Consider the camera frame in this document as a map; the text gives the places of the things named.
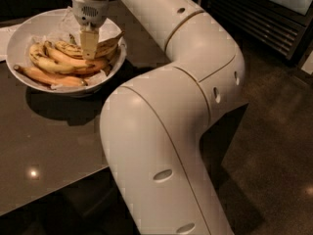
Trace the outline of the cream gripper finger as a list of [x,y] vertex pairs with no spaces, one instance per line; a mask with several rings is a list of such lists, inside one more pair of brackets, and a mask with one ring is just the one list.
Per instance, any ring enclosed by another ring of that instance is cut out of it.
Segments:
[[80,44],[82,49],[82,57],[85,60],[94,60],[99,42],[98,30],[81,30]]

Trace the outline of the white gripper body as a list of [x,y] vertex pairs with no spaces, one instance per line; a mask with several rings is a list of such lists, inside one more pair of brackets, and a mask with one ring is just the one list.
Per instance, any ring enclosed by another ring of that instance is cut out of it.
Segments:
[[72,12],[81,27],[98,30],[107,19],[109,0],[71,0]]

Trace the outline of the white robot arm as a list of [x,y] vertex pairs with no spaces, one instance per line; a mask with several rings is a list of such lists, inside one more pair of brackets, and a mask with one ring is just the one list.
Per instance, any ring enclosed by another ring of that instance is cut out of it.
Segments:
[[[100,116],[114,181],[143,235],[234,235],[201,158],[202,135],[242,105],[243,54],[192,0],[121,0],[169,64],[118,86]],[[80,24],[100,27],[72,0]]]

